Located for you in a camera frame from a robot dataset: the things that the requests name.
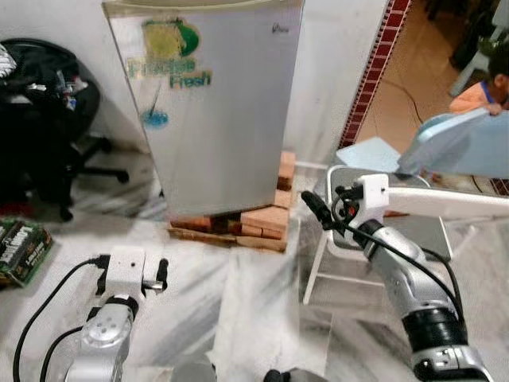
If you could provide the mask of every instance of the fridge sticker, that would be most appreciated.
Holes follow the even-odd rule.
[[[201,88],[212,82],[212,71],[199,70],[192,54],[200,45],[197,29],[182,18],[146,21],[142,25],[146,57],[127,59],[130,78],[169,75],[173,90]]]
[[[142,112],[141,119],[143,121],[143,125],[146,129],[151,130],[160,130],[169,121],[169,117],[163,111],[156,110],[157,98],[159,97],[159,93],[161,92],[161,82],[159,86],[157,86],[157,90],[155,96],[153,97],[152,106],[149,110]]]

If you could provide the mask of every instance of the green box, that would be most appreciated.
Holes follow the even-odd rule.
[[[24,287],[51,246],[52,237],[39,224],[0,219],[0,287]]]

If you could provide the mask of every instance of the fridge door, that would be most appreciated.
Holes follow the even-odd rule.
[[[171,214],[274,201],[301,8],[104,3]]]

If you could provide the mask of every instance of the electric cable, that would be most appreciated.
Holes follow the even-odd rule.
[[[23,348],[23,344],[25,343],[26,335],[28,334],[30,327],[33,325],[37,317],[42,313],[42,311],[45,309],[45,307],[51,302],[53,297],[55,297],[55,294],[58,293],[60,288],[69,280],[69,278],[78,271],[81,267],[88,265],[88,264],[95,264],[97,267],[104,269],[107,267],[109,263],[109,255],[101,255],[94,259],[85,260],[82,263],[79,263],[75,267],[73,267],[65,276],[64,278],[58,283],[58,285],[55,287],[53,292],[48,296],[48,298],[42,303],[42,305],[37,309],[37,311],[32,315],[32,317],[29,319],[28,323],[25,325],[25,328],[23,328],[23,331],[21,332],[21,336],[19,337],[19,340],[17,342],[16,346],[16,352],[14,353],[14,362],[13,362],[13,380],[14,382],[21,382],[20,376],[19,376],[19,364],[21,359],[21,349]]]
[[[483,190],[482,190],[482,189],[480,189],[479,185],[477,184],[476,176],[475,176],[475,175],[472,175],[472,181],[474,182],[474,185],[475,185],[475,187],[477,188],[477,190],[478,190],[480,193],[483,193]]]
[[[53,352],[55,351],[55,348],[60,344],[66,337],[70,336],[71,334],[77,333],[81,331],[83,326],[78,326],[77,328],[68,330],[67,332],[61,334],[49,347],[48,352],[46,353],[45,360],[42,364],[42,370],[41,370],[41,378],[39,379],[40,382],[46,381],[46,374],[48,374],[48,367],[49,362],[51,361],[51,356],[53,355]]]
[[[419,122],[421,124],[423,124],[424,123],[424,119],[422,119],[421,115],[419,114],[419,109],[417,108],[417,103],[415,102],[415,99],[410,94],[410,92],[408,90],[406,90],[405,87],[403,87],[402,85],[398,85],[395,82],[392,82],[392,81],[389,81],[389,80],[384,80],[384,79],[382,79],[382,82],[385,82],[386,84],[389,84],[390,86],[394,86],[395,88],[397,88],[397,89],[401,90],[402,92],[404,92],[408,96],[408,98],[410,98],[410,101],[412,101],[412,104],[414,105],[415,115],[417,116]]]
[[[456,300],[458,301],[458,305],[460,306],[460,309],[461,309],[461,313],[463,313],[463,302],[461,301],[461,293],[460,293],[460,287],[458,286],[458,282],[457,282],[457,279],[456,279],[456,276],[454,275],[454,271],[453,269],[451,268],[451,266],[449,265],[449,263],[447,261],[445,261],[445,259],[438,255],[435,251],[432,251],[428,248],[424,248],[424,247],[421,247],[421,249],[431,255],[432,257],[434,257],[435,259],[437,259],[439,262],[441,262],[445,269],[447,270],[447,273],[449,274],[449,278],[451,279],[451,283],[453,285],[453,289],[454,289],[454,295],[456,296]]]
[[[388,251],[391,251],[393,252],[394,254],[396,254],[397,256],[401,257],[402,259],[404,259],[406,262],[412,264],[414,267],[416,267],[418,270],[422,271],[424,274],[426,274],[428,277],[430,277],[435,283],[437,283],[437,285],[445,292],[445,294],[447,294],[447,297],[449,297],[449,299],[451,300],[451,302],[453,303],[454,305],[454,308],[456,309],[457,311],[457,315],[458,315],[458,321],[460,322],[460,324],[465,327],[465,322],[464,322],[464,315],[463,315],[463,310],[461,309],[461,306],[456,298],[456,296],[453,295],[453,293],[451,292],[451,290],[437,277],[435,276],[431,271],[429,271],[428,268],[424,267],[423,265],[421,265],[420,263],[418,263],[417,261],[415,261],[414,259],[410,258],[409,256],[405,255],[404,253],[400,252],[398,249],[392,247],[391,245],[389,244],[386,244],[384,243],[383,241],[377,239],[376,237],[372,236],[372,235],[369,235],[367,234],[366,232],[362,232],[360,231],[359,229],[357,228],[353,228],[353,227],[350,227],[348,224],[344,223],[340,217],[338,216],[337,214],[337,211],[336,211],[336,207],[337,207],[337,204],[339,202],[339,200],[341,200],[340,196],[338,196],[334,202],[332,203],[332,208],[331,208],[331,213],[332,213],[332,217],[334,218],[334,221],[336,224],[338,224],[341,228],[347,230],[347,231],[350,231],[352,233],[355,233],[356,235],[358,236],[362,236],[364,237],[365,239],[368,239],[370,240],[371,242],[379,245],[380,247],[384,247],[386,248]]]

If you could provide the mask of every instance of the white wall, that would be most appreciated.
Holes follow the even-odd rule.
[[[297,159],[329,164],[387,0],[306,0],[286,123]]]
[[[92,126],[148,150],[101,0],[0,0],[0,40],[34,37],[69,49],[92,74],[102,103]]]
[[[146,150],[101,0],[1,0],[0,39],[36,37],[73,51],[103,94],[94,130]],[[307,0],[286,126],[299,160],[336,149],[387,0]]]

